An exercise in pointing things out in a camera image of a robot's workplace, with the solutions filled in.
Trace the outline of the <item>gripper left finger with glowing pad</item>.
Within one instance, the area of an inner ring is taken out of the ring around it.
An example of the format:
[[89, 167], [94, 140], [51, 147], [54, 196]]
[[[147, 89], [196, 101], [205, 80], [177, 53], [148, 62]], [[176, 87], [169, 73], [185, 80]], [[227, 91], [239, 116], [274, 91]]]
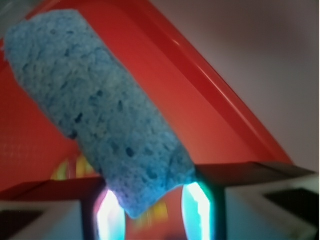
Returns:
[[2, 240], [123, 240], [125, 213], [101, 177], [25, 182], [0, 193]]

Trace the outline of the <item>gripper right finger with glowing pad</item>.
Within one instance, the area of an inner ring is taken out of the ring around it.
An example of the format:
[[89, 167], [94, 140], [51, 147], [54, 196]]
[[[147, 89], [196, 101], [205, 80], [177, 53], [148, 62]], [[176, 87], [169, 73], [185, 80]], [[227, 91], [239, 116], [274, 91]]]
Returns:
[[319, 174], [281, 162], [206, 164], [182, 190], [189, 240], [317, 240]]

